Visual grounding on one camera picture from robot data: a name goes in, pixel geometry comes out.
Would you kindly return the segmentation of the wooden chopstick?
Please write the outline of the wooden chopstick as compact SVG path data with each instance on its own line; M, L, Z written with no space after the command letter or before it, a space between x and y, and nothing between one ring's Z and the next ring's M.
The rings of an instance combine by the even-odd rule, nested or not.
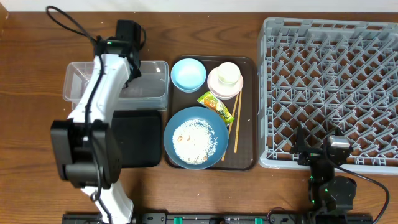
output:
M238 141L239 141L239 128L240 128L240 119L241 119L241 104L242 104L242 91L239 92L238 99L238 118L236 122L236 134L235 134L235 142L234 142L234 153L236 154L238 151Z
M239 101L239 95L240 95L240 92L236 95L236 99L235 99L234 107L233 107L233 114L232 114L233 116L235 116L236 107L237 107L238 101ZM230 134L231 134L232 126L233 126L233 123L231 123L231 124L228 126L228 137L229 137ZM224 154L223 154L223 157L221 158L222 161L224 161L225 154L226 154L226 153L224 153Z

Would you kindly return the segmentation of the green orange snack wrapper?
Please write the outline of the green orange snack wrapper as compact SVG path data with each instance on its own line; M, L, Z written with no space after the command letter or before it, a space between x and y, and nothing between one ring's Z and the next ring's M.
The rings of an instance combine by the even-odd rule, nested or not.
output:
M217 113L224 121L225 125L229 126L234 121L234 117L228 111L226 105L214 94L212 94L211 91L207 91L205 94L199 97L197 102Z

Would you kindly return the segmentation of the cream cup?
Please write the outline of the cream cup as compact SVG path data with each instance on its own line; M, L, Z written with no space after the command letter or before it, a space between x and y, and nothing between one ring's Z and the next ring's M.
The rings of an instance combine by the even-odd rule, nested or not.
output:
M224 85L234 85L240 78L239 67L232 62L225 62L217 68L218 80Z

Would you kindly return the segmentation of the dark blue plate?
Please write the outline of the dark blue plate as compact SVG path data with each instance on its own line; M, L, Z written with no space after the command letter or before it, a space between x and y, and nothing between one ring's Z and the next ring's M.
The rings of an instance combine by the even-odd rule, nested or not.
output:
M181 124L191 119L206 121L215 131L215 136L218 138L216 152L210 156L207 161L199 165L187 164L182 161L176 155L172 144L172 135L174 131ZM215 112L200 106L185 108L174 114L167 123L164 131L164 147L169 159L180 167L192 170L207 169L215 165L219 160L221 160L223 154L226 152L228 140L228 131L223 120Z

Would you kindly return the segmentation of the rice food waste pile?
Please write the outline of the rice food waste pile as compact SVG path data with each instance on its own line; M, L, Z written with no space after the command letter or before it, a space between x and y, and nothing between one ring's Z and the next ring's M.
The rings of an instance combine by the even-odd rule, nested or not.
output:
M216 152L217 139L215 131L206 121L191 119L174 131L172 144L182 161L199 165Z

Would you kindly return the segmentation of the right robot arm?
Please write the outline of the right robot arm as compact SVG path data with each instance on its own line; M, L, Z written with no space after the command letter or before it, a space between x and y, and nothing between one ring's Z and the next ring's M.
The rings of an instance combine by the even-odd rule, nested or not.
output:
M346 214L353 209L357 184L349 177L335 175L353 148L339 129L319 148L305 142L304 130L297 127L296 142L290 153L298 155L297 163L310 167L308 197L313 208L302 217L302 223L348 223Z

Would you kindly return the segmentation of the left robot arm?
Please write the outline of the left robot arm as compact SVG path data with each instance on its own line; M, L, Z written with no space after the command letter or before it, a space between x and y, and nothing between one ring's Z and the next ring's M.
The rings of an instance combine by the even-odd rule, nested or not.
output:
M90 197L103 223L132 221L134 204L119 181L122 154L111 122L121 90L141 76L141 47L141 26L131 20L119 20L115 36L98 37L80 102L50 128L60 178Z

